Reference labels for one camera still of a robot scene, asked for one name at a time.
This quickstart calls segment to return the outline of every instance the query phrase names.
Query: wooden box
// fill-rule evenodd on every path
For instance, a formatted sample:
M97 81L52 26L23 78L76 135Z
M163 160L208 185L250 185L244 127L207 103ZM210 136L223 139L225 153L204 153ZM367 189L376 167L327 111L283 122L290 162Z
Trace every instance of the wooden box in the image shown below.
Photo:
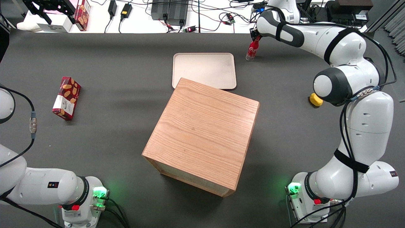
M213 194L235 192L259 102L180 79L142 152L160 173Z

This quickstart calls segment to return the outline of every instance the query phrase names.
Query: white tray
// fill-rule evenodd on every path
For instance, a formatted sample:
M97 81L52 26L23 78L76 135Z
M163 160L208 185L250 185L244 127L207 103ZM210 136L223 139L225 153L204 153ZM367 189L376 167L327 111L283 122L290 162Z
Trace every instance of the white tray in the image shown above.
M236 87L235 61L231 53L177 53L173 56L172 86L187 78L218 89Z

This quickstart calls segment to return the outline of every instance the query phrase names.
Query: coca-cola bottle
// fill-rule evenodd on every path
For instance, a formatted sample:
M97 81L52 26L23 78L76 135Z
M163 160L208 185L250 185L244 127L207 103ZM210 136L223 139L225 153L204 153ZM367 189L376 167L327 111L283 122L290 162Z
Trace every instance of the coca-cola bottle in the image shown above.
M257 49L259 48L259 40L262 37L258 35L254 41L250 43L249 49L247 50L246 60L253 61L254 57L256 57Z

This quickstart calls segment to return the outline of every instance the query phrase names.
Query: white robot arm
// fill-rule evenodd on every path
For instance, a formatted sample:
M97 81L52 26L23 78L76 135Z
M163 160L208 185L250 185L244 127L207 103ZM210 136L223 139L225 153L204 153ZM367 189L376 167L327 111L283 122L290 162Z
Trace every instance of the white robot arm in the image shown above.
M13 115L15 100L3 85L0 86L1 124ZM31 133L33 143L35 132ZM0 144L0 204L59 204L65 226L88 228L97 225L100 208L105 203L98 197L106 197L108 193L98 178L77 176L61 169L28 168L22 156L6 163L16 156L16 152Z
M358 93L367 95L350 102L346 109L346 128L356 163L349 159L344 136L324 167L298 173L287 187L296 218L303 219L302 223L314 223L327 217L330 199L351 197L353 166L363 169L363 173L356 172L356 197L390 191L398 186L399 178L392 166L378 161L385 153L391 131L393 100L378 90L378 85L384 83L384 75L363 57L365 40L354 29L333 23L297 25L299 17L295 0L270 0L257 20L257 31L262 37L273 37L311 52L331 66L319 72L313 81L313 89L321 99L341 106Z

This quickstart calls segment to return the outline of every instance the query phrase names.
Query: red button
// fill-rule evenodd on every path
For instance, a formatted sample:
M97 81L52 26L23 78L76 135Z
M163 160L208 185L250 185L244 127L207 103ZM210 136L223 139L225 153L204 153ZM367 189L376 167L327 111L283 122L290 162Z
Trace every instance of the red button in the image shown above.
M315 205L318 205L318 204L321 204L322 202L321 202L320 199L314 199L314 200L313 200L313 203L314 203Z
M72 206L72 211L78 211L79 210L79 205L73 205Z

